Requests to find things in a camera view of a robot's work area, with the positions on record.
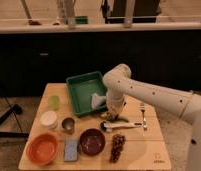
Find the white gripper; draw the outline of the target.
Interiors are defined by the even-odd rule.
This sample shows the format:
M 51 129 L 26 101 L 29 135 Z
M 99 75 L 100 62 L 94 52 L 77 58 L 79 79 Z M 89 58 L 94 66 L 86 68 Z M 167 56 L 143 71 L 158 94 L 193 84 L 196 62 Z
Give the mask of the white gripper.
M 108 119 L 117 120 L 125 106 L 125 99 L 124 98 L 120 98 L 117 100 L 108 99 L 106 101 L 106 106 L 108 109 L 108 112 L 107 112 Z

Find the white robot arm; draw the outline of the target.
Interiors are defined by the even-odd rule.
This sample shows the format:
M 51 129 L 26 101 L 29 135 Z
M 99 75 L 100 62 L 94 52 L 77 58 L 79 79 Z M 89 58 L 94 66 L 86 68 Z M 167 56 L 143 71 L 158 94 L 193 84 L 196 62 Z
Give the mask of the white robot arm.
M 131 69 L 119 64 L 103 76 L 107 88 L 106 105 L 112 114 L 120 114 L 125 95 L 161 108 L 191 124 L 192 134 L 185 171 L 201 171 L 201 95 L 157 86 L 131 79 Z

